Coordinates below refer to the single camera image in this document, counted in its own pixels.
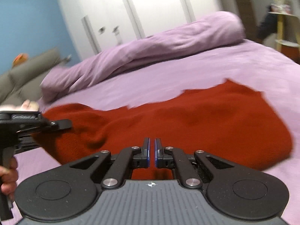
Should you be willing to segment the person's left hand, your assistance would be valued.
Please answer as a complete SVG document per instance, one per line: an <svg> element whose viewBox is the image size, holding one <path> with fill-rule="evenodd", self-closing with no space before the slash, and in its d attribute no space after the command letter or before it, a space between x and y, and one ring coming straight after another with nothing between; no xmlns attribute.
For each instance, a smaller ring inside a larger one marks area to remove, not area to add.
<svg viewBox="0 0 300 225"><path fill-rule="evenodd" d="M14 156L10 159L10 167L5 168L1 166L0 168L1 181L3 182L1 185L1 192L8 196L12 202L15 200L14 193L19 178L17 168L18 163Z"/></svg>

